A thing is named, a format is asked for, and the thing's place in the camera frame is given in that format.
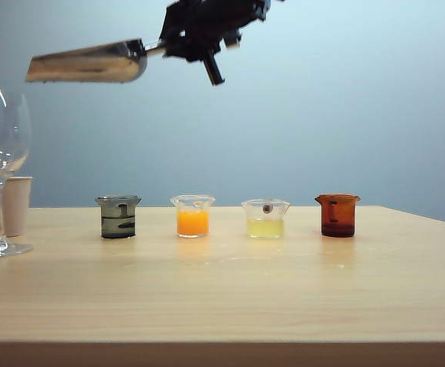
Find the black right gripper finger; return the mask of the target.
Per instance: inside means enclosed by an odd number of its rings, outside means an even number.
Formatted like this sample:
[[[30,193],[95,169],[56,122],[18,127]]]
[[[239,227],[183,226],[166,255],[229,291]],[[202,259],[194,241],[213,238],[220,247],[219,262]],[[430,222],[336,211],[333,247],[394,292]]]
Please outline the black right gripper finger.
[[[187,15],[187,1],[176,1],[166,8],[164,23],[159,36],[166,57],[185,58],[183,37]]]
[[[203,63],[210,82],[213,86],[223,84],[223,79],[219,67],[216,63],[215,56],[220,52],[220,48],[189,48],[186,51],[186,60],[188,62],[200,61]]]

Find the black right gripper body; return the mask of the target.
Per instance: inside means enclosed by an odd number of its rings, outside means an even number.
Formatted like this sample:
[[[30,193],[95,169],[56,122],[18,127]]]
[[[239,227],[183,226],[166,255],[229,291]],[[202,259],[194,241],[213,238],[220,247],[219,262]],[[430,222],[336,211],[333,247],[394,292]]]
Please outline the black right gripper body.
[[[240,28],[264,21],[271,1],[195,1],[187,10],[184,40],[191,46],[217,52],[221,41],[238,47]]]

